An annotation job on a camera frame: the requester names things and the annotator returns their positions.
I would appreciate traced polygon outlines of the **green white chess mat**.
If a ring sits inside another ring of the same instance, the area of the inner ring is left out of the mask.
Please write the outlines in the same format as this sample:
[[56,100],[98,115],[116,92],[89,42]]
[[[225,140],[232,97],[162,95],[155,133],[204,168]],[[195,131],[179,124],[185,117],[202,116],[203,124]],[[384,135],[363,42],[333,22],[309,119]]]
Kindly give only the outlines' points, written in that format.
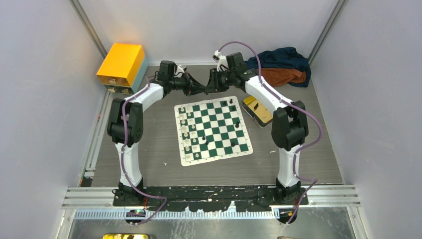
[[[230,110],[232,106],[236,106],[236,111]],[[180,107],[184,107],[184,112],[179,111]],[[176,105],[174,113],[182,166],[253,153],[236,96]]]

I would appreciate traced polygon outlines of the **gold metal tin tray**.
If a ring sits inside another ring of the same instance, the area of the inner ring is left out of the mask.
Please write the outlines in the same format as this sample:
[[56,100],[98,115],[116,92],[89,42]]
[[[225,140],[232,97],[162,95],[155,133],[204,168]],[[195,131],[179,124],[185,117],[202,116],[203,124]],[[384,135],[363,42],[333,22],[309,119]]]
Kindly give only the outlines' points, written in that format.
[[261,128],[265,128],[273,120],[273,115],[253,96],[244,98],[242,107]]

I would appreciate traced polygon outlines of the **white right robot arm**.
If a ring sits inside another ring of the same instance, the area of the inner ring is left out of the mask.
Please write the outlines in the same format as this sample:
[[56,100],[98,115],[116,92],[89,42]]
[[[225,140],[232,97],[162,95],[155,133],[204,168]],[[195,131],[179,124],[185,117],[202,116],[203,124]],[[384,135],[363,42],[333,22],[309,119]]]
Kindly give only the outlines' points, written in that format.
[[257,70],[247,68],[239,52],[224,56],[217,50],[213,59],[217,67],[210,70],[205,94],[225,92],[234,86],[253,96],[272,113],[271,137],[279,149],[275,198],[284,205],[291,203],[301,188],[301,182],[296,177],[298,164],[293,157],[309,134],[307,117],[303,112],[304,104],[293,102],[277,93]]

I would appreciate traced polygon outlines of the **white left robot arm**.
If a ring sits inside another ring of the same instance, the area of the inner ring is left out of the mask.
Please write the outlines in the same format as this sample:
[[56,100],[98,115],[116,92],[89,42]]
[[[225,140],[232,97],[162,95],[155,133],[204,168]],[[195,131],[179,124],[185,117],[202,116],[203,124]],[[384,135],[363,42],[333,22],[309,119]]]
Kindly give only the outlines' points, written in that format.
[[114,99],[110,109],[107,133],[119,154],[121,176],[115,189],[115,204],[138,206],[145,197],[143,176],[139,168],[138,147],[144,133],[143,114],[172,90],[186,96],[201,94],[205,86],[173,61],[162,61],[159,70],[147,80],[144,88],[125,99]]

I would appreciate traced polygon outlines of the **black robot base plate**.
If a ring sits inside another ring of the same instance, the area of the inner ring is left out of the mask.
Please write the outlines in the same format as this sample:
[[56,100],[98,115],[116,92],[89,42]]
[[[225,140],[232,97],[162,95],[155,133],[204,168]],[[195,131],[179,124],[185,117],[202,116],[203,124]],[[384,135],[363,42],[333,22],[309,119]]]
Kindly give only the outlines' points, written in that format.
[[145,197],[132,188],[113,189],[113,205],[140,207],[148,211],[225,212],[234,204],[236,212],[265,212],[272,206],[307,205],[305,189],[282,197],[276,186],[175,186],[146,187]]

